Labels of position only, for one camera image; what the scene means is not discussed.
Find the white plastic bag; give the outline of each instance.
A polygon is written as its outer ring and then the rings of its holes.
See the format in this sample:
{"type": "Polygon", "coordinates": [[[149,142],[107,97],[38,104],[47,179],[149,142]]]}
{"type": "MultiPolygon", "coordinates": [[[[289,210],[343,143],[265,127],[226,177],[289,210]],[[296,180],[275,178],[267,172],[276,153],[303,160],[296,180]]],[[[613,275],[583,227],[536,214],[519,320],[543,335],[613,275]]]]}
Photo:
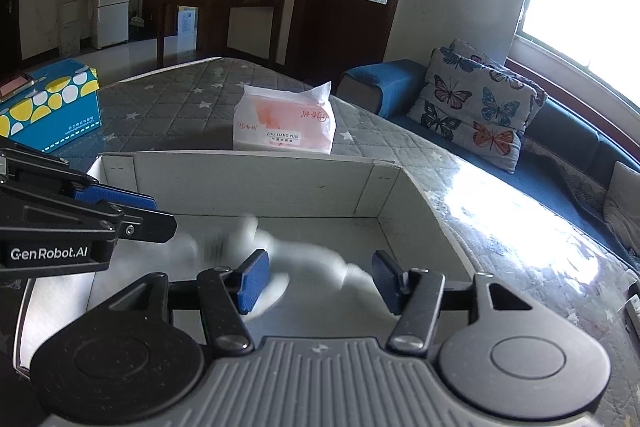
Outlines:
{"type": "Polygon", "coordinates": [[[331,82],[304,92],[244,86],[234,113],[235,150],[331,153],[335,117],[331,82]]]}

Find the wooden table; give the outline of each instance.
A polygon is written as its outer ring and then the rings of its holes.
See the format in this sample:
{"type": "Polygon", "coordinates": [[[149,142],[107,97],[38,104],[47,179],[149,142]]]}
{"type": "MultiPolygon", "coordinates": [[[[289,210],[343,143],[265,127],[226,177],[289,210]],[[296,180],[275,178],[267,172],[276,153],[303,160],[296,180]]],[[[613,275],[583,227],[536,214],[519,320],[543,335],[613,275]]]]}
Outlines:
{"type": "Polygon", "coordinates": [[[229,16],[232,8],[271,7],[271,39],[269,42],[269,67],[276,65],[278,40],[282,26],[282,11],[285,0],[159,0],[158,7],[158,68],[164,67],[164,33],[168,6],[194,6],[199,8],[198,39],[196,48],[203,57],[226,55],[229,32],[229,16]]]}

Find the tiled floor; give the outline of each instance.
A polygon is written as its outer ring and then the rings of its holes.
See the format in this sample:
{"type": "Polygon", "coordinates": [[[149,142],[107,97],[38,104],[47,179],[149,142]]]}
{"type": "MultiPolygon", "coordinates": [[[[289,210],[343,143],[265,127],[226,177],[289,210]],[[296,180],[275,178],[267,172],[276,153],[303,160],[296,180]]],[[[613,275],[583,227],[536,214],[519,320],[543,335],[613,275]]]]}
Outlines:
{"type": "MultiPolygon", "coordinates": [[[[174,66],[200,58],[196,52],[196,33],[167,37],[164,40],[164,65],[174,66]]],[[[100,86],[148,73],[156,69],[156,40],[117,44],[100,51],[91,51],[71,57],[98,71],[100,86]]],[[[31,71],[45,66],[40,64],[31,71]]]]}

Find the mattress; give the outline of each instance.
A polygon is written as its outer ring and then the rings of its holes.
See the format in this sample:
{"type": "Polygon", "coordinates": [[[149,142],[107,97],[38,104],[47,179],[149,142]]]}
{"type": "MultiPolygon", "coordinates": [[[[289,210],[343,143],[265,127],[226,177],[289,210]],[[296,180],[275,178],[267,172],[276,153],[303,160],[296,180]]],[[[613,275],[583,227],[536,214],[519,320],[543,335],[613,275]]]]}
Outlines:
{"type": "MultiPolygon", "coordinates": [[[[101,89],[101,129],[56,153],[87,169],[107,151],[231,149],[234,106],[247,84],[308,89],[232,58],[170,68],[101,89]]],[[[370,112],[331,102],[337,120],[332,154],[402,165],[478,271],[495,273],[602,343],[612,376],[598,420],[640,425],[640,342],[626,329],[622,309],[635,274],[562,217],[487,172],[370,112]]]]}

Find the sofa armrest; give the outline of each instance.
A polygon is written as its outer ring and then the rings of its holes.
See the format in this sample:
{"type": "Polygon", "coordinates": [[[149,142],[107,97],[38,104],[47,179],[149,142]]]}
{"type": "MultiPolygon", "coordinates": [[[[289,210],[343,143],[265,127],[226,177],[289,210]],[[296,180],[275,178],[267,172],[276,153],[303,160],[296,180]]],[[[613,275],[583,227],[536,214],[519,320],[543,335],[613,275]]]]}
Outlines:
{"type": "Polygon", "coordinates": [[[424,85],[427,71],[412,60],[394,60],[346,71],[337,96],[368,111],[390,118],[409,110],[424,85]]]}

